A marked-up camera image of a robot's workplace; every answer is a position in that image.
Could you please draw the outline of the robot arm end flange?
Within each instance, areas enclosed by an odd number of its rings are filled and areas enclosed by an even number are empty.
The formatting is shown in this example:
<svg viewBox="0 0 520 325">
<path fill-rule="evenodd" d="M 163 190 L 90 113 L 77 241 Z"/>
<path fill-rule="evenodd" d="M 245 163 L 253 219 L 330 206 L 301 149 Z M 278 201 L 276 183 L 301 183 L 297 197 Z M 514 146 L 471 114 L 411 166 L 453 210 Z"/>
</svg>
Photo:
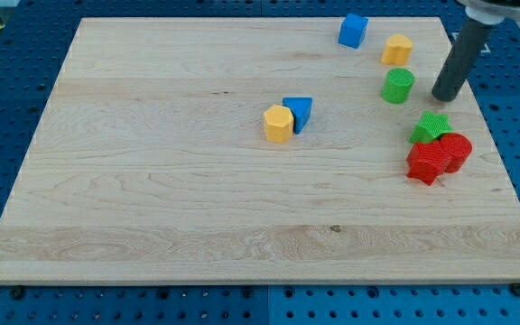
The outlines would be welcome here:
<svg viewBox="0 0 520 325">
<path fill-rule="evenodd" d="M 520 22 L 520 0 L 457 0 L 467 16 L 486 25 L 502 23 L 505 18 Z"/>
</svg>

